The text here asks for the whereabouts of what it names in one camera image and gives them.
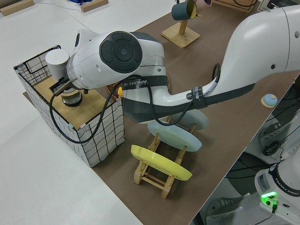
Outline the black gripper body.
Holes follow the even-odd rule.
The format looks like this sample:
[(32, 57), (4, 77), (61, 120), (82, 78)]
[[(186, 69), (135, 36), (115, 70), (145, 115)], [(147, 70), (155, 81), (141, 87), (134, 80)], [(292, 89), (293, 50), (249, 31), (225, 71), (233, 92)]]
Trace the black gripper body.
[(76, 87), (76, 86), (73, 84), (73, 81), (72, 81), (72, 80), (65, 79), (65, 78), (60, 78), (60, 79), (58, 80), (58, 82), (68, 82), (68, 87), (67, 87), (66, 90), (68, 90), (68, 89), (70, 89), (70, 88), (73, 88), (73, 89), (76, 89), (76, 90), (83, 90), (83, 93), (84, 93), (84, 94), (88, 94), (88, 89)]

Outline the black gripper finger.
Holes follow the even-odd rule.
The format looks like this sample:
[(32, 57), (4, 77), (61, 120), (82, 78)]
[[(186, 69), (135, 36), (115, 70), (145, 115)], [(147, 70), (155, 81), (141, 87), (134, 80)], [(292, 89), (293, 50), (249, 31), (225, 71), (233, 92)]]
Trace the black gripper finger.
[(54, 95), (60, 95), (64, 90), (68, 88), (68, 82), (57, 82), (50, 86), (50, 90)]

